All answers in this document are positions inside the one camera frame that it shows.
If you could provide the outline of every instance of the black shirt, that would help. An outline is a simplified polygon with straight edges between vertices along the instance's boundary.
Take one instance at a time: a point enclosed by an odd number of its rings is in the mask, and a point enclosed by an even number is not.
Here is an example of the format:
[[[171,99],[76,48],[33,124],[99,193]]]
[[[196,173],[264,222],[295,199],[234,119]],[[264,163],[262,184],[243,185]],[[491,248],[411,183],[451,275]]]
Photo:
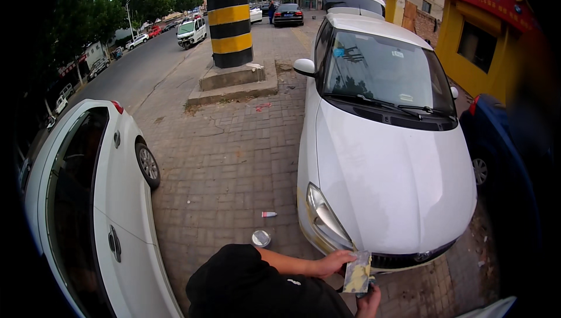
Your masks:
[[[190,318],[353,316],[323,280],[281,275],[249,244],[221,248],[191,276],[185,292]]]

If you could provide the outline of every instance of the door handle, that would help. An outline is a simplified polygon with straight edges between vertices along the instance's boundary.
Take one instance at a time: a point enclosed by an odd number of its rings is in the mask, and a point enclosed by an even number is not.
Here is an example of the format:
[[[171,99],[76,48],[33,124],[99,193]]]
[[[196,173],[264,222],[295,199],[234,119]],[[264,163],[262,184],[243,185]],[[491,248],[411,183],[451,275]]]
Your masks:
[[[115,142],[115,148],[119,148],[119,145],[121,144],[121,132],[115,132],[113,135],[113,141]]]
[[[117,237],[117,232],[113,225],[109,225],[109,248],[111,252],[113,252],[117,262],[121,263],[121,242]]]

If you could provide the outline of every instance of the yellow building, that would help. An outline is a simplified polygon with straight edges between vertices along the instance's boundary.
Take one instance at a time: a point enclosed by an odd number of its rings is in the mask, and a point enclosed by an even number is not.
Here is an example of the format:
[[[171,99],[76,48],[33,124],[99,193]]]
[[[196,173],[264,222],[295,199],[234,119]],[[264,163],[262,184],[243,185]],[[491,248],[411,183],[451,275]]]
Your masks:
[[[396,1],[387,0],[389,22],[403,13]],[[445,0],[435,51],[446,74],[470,95],[505,103],[517,77],[517,40],[535,25],[525,0]]]

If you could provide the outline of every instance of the person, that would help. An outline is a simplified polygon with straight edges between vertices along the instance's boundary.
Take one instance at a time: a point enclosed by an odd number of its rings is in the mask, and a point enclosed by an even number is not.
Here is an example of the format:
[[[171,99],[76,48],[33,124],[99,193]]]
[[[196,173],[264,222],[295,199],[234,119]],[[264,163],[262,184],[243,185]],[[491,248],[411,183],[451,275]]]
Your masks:
[[[270,25],[273,24],[273,15],[275,15],[276,10],[277,10],[277,6],[271,0],[271,2],[269,3],[269,24]]]
[[[311,261],[250,244],[228,244],[187,282],[188,316],[352,317],[340,295],[322,280],[343,273],[343,264],[356,259],[349,253],[337,250]],[[381,293],[377,286],[371,288],[357,299],[355,317],[376,316]]]

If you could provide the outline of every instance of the black and yellow striped pole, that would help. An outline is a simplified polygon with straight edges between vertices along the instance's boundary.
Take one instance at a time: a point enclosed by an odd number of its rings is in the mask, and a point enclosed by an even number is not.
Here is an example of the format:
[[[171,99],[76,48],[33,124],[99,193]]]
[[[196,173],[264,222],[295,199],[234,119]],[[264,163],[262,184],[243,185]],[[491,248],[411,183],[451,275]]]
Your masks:
[[[253,61],[249,0],[207,0],[214,64],[219,68]]]

